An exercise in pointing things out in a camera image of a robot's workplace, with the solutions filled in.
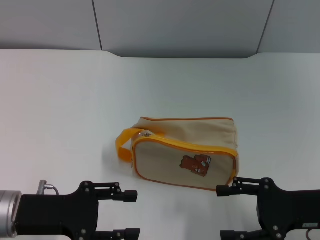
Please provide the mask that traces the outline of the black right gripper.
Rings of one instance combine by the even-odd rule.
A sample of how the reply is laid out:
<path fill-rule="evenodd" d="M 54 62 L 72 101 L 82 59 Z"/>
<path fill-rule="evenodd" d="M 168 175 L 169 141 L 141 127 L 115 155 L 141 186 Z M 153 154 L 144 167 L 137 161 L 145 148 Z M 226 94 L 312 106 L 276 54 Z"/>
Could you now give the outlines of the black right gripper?
<path fill-rule="evenodd" d="M 270 178 L 234 177 L 231 186 L 217 185 L 218 197 L 257 196 L 258 221 L 263 230 L 221 230 L 221 240 L 283 240 L 293 230 L 320 228 L 320 191 L 280 189 Z"/>

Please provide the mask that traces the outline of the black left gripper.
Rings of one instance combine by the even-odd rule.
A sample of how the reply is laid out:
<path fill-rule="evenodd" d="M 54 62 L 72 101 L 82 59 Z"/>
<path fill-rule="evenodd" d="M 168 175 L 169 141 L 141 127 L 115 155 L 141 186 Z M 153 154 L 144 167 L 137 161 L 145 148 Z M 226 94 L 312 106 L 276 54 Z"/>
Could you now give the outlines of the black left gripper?
<path fill-rule="evenodd" d="M 16 214 L 16 232 L 19 236 L 66 236 L 71 240 L 89 240 L 94 233 L 96 240 L 138 240 L 139 228 L 96 231 L 98 200 L 136 203 L 137 199 L 136 190 L 122 191 L 119 182 L 84 181 L 67 195 L 24 194 Z"/>

